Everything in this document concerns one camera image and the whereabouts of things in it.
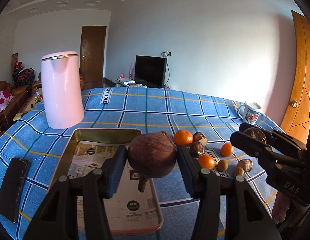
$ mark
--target black smartphone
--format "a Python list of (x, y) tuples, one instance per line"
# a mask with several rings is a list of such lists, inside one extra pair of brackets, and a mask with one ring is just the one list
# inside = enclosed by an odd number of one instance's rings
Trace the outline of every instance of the black smartphone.
[(18, 217), (21, 191), (30, 161), (12, 158), (0, 187), (0, 214), (15, 223)]

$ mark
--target orange wooden door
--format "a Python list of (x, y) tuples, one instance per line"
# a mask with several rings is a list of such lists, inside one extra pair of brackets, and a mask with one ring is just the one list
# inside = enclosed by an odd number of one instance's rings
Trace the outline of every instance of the orange wooden door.
[(106, 26), (83, 26), (80, 68), (86, 82), (103, 80)]
[(290, 101), (281, 128), (306, 144), (310, 129), (310, 25), (292, 11), (296, 34), (296, 70)]

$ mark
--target mug handle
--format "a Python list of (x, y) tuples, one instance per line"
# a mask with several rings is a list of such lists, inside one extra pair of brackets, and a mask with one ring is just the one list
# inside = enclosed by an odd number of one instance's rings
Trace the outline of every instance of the mug handle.
[(245, 107), (245, 105), (241, 105), (241, 106), (239, 107), (239, 109), (238, 109), (238, 115), (239, 115), (240, 118), (243, 118), (243, 116), (239, 113), (239, 111), (240, 111), (240, 109), (241, 109), (242, 107)]

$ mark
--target floor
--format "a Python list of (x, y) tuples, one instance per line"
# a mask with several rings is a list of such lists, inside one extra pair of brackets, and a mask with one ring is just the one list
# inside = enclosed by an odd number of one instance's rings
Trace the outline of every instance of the floor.
[(116, 84), (107, 78), (103, 78), (103, 80), (101, 81), (85, 82), (85, 90), (92, 89), (92, 88), (105, 88), (105, 87), (115, 87), (115, 86)]

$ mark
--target door knob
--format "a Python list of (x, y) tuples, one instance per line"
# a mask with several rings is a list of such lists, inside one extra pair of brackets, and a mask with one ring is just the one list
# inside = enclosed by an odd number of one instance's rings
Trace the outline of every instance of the door knob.
[(292, 102), (292, 106), (293, 106), (293, 108), (298, 108), (298, 103), (297, 103), (296, 100), (294, 100), (294, 101)]

